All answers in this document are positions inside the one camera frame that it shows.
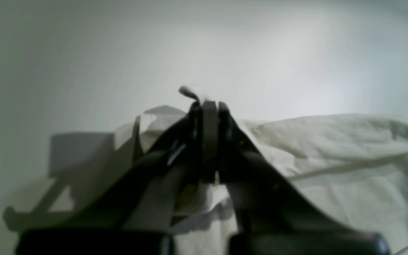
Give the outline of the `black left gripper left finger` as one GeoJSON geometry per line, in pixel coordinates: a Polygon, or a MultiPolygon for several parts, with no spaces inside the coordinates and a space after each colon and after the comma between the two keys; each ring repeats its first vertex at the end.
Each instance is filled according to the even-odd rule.
{"type": "Polygon", "coordinates": [[[123,176],[87,207],[21,234],[17,255],[174,255],[174,211],[198,193],[202,107],[168,128],[123,176]]]}

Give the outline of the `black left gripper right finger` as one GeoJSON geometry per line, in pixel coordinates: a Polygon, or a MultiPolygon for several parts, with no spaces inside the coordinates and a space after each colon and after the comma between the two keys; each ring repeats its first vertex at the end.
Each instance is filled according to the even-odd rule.
{"type": "Polygon", "coordinates": [[[304,198],[238,127],[225,103],[218,103],[220,161],[238,233],[230,255],[389,255],[381,234],[348,227],[304,198]]]}

